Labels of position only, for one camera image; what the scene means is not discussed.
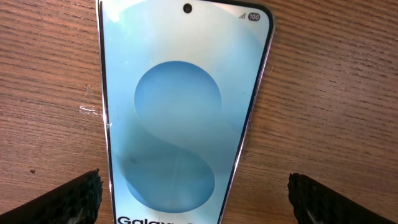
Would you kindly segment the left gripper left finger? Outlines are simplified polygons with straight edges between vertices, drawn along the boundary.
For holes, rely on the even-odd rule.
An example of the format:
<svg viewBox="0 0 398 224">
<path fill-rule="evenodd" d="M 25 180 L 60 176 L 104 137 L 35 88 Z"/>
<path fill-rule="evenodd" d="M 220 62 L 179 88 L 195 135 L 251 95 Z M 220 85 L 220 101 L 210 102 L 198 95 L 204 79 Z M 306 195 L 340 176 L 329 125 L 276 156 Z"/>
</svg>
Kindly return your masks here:
<svg viewBox="0 0 398 224">
<path fill-rule="evenodd" d="M 94 224 L 102 193 L 99 170 L 92 170 L 3 213 L 1 224 Z"/>
</svg>

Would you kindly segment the Galaxy smartphone teal screen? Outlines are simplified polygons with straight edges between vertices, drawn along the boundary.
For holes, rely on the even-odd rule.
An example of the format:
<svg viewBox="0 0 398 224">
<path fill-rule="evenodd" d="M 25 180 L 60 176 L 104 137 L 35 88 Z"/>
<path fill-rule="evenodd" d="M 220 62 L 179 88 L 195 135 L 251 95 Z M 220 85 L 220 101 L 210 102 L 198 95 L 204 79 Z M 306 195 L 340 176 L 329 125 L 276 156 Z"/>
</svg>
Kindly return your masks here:
<svg viewBox="0 0 398 224">
<path fill-rule="evenodd" d="M 97 1 L 113 221 L 223 219 L 275 29 L 245 1 Z"/>
</svg>

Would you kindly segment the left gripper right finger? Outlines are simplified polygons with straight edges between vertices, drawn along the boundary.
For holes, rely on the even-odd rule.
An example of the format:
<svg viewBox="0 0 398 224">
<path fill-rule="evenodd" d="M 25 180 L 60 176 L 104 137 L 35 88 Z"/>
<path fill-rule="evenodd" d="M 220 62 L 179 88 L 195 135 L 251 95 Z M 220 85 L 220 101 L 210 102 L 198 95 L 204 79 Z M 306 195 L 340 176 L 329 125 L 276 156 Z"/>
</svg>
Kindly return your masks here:
<svg viewBox="0 0 398 224">
<path fill-rule="evenodd" d="M 287 186 L 298 224 L 395 224 L 306 175 L 290 174 Z"/>
</svg>

